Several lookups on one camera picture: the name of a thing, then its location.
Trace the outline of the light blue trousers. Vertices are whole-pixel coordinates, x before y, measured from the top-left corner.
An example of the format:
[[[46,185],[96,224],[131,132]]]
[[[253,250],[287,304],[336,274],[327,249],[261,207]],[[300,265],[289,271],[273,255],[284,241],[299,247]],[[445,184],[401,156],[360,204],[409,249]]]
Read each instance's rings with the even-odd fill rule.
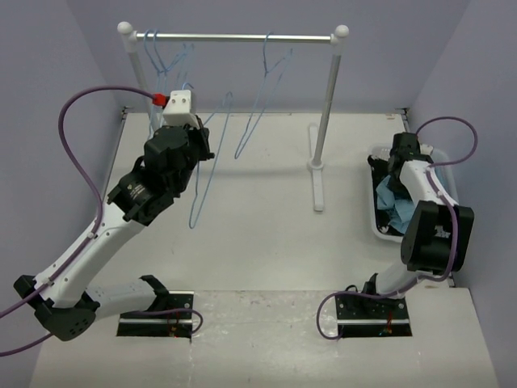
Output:
[[[415,205],[411,199],[394,193],[389,188],[390,177],[385,176],[376,186],[376,215],[382,233],[406,233],[414,215]]]

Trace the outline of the blue wire hanger with trousers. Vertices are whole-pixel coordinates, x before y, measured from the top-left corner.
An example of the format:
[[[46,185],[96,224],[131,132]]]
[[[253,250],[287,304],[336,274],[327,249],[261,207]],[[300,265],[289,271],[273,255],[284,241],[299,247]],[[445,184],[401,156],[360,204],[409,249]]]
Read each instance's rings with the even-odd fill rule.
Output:
[[[217,115],[223,115],[221,133],[219,134],[216,142],[215,156],[213,159],[208,161],[208,167],[203,167],[202,163],[200,162],[195,169],[194,196],[187,219],[187,226],[190,230],[194,230],[200,221],[201,214],[208,199],[213,180],[215,179],[221,151],[227,138],[229,119],[233,110],[233,103],[233,92],[227,91],[222,100],[216,106],[215,110],[210,113],[207,119],[204,121],[205,124],[211,124]]]

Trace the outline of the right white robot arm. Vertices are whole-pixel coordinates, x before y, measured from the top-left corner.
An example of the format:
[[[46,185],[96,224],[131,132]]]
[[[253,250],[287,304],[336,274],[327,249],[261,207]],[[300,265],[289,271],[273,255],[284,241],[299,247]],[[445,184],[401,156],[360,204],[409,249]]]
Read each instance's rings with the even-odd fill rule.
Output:
[[[397,133],[387,161],[386,188],[394,200],[411,200],[414,211],[401,241],[401,262],[374,274],[359,294],[371,318],[389,308],[423,280],[442,282],[461,269],[473,228],[474,212],[461,206],[439,181],[429,154],[414,133]]]

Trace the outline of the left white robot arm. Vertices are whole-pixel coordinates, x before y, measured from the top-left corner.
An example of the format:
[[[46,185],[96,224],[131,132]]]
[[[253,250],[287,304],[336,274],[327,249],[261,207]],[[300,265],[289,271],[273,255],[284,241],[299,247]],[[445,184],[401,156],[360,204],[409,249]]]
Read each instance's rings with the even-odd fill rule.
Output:
[[[93,286],[91,281],[127,242],[165,212],[186,190],[199,162],[214,158],[209,130],[189,124],[163,126],[144,145],[144,153],[108,193],[102,216],[65,254],[36,276],[21,276],[17,293],[37,291],[29,305],[43,328],[61,341],[82,335],[110,316],[178,317],[170,291],[155,276],[126,285]]]

